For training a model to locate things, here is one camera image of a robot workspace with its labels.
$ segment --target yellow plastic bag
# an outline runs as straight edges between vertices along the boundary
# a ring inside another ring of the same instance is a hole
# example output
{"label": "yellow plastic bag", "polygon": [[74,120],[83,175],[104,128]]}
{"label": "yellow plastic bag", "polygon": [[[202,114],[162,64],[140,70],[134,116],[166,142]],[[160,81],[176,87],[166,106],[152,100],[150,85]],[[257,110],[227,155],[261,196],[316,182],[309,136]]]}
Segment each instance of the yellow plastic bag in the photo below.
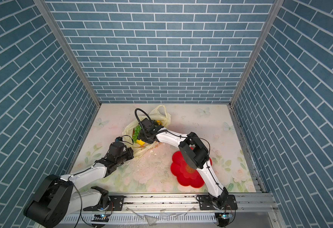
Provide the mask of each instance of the yellow plastic bag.
{"label": "yellow plastic bag", "polygon": [[[165,116],[159,112],[160,107],[164,107]],[[149,113],[149,116],[151,120],[159,120],[161,124],[166,128],[168,128],[168,126],[170,125],[171,115],[166,112],[166,108],[164,105],[159,105],[158,107],[156,107],[154,110],[152,110]],[[138,117],[140,121],[146,118],[146,116],[138,116]],[[135,118],[134,121],[132,121],[129,125],[125,127],[125,129],[122,132],[122,135],[129,135],[132,137],[133,130],[137,125],[139,125],[139,122]],[[132,140],[129,137],[123,137],[123,140],[132,143]],[[140,146],[138,143],[134,142],[134,144],[131,146],[131,148],[134,151],[134,157],[135,158],[141,157],[148,149],[151,149],[157,143],[158,142],[154,142],[153,144],[145,143],[143,146]]]}

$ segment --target black mounting plate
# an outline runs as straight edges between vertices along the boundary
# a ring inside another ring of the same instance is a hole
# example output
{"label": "black mounting plate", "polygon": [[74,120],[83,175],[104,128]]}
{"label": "black mounting plate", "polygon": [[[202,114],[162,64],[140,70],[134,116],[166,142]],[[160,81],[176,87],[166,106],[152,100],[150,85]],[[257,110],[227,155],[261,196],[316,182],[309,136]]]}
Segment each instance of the black mounting plate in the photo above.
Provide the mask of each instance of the black mounting plate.
{"label": "black mounting plate", "polygon": [[[110,201],[113,202],[113,211],[121,211],[122,207],[123,207],[123,200],[124,200],[124,196],[109,196]],[[93,206],[93,207],[86,207],[83,209],[83,211],[96,211],[101,213],[102,211],[97,210],[97,206]]]}
{"label": "black mounting plate", "polygon": [[[212,198],[210,195],[198,195],[198,200],[199,200],[199,209],[201,211],[218,210],[212,205]],[[234,195],[228,195],[226,204],[228,204],[231,207],[231,210],[237,209],[236,199]]]}

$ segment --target metal corner post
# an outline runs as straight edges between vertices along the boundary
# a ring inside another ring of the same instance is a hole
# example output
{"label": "metal corner post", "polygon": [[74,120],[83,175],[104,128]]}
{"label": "metal corner post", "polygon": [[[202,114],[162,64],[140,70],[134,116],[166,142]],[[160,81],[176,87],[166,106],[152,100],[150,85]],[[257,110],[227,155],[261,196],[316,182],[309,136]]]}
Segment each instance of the metal corner post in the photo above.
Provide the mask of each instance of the metal corner post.
{"label": "metal corner post", "polygon": [[33,0],[33,1],[36,4],[40,13],[42,14],[43,18],[45,19],[47,25],[50,27],[50,29],[51,29],[52,33],[54,34],[55,38],[59,42],[59,44],[60,44],[61,48],[63,49],[64,53],[68,57],[70,63],[72,64],[75,71],[77,72],[79,78],[83,82],[85,88],[89,92],[89,94],[90,94],[91,98],[93,99],[93,101],[95,102],[96,106],[100,107],[101,103],[100,103],[96,93],[94,92],[93,88],[91,87],[91,84],[89,83],[83,69],[81,68],[78,60],[76,59],[73,51],[71,50],[68,42],[66,41],[63,33],[61,32],[59,25],[56,23],[56,20],[55,20],[54,16],[52,15],[52,13],[50,12],[49,7],[45,3],[45,0]]}
{"label": "metal corner post", "polygon": [[242,87],[244,86],[247,77],[249,76],[249,73],[255,63],[255,60],[258,57],[258,54],[264,44],[265,39],[268,36],[268,33],[273,25],[274,20],[276,19],[276,16],[278,15],[278,12],[283,4],[284,0],[275,0],[272,8],[269,11],[268,17],[266,19],[266,22],[264,23],[264,26],[260,32],[259,38],[254,46],[253,51],[251,52],[251,56],[249,58],[249,61],[246,64],[246,67],[241,75],[241,78],[237,84],[236,90],[233,94],[233,97],[230,101],[230,106],[233,107],[237,101],[237,98],[239,97]]}

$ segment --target brick wallpaper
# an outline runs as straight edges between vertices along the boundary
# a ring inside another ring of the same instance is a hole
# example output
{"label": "brick wallpaper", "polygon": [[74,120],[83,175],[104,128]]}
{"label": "brick wallpaper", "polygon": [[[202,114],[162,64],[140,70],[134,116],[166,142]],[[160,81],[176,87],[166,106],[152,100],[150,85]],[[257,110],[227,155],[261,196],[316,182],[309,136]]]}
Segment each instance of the brick wallpaper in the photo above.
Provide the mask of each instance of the brick wallpaper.
{"label": "brick wallpaper", "polygon": [[235,108],[286,225],[333,228],[333,0],[285,0]]}
{"label": "brick wallpaper", "polygon": [[68,169],[95,110],[32,0],[0,1],[0,227],[34,225],[23,206]]}
{"label": "brick wallpaper", "polygon": [[46,2],[103,103],[228,103],[273,0]]}

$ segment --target floral tabletop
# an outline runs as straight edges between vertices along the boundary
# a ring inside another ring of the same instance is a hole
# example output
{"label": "floral tabletop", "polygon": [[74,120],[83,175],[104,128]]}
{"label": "floral tabletop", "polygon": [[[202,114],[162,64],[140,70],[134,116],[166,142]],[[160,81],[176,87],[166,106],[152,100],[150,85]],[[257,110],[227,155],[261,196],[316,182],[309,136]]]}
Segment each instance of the floral tabletop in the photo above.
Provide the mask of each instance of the floral tabletop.
{"label": "floral tabletop", "polygon": [[[149,113],[155,104],[102,104],[72,172],[81,170],[104,157],[109,144],[122,135],[135,119],[135,108]],[[226,105],[166,104],[171,115],[169,130],[188,134],[195,132],[211,144],[210,158],[219,181],[229,192],[255,192],[244,155]],[[96,180],[80,191],[99,186],[109,192],[207,192],[184,187],[170,171],[172,155],[179,149],[159,143],[140,158],[119,166],[106,178]]]}

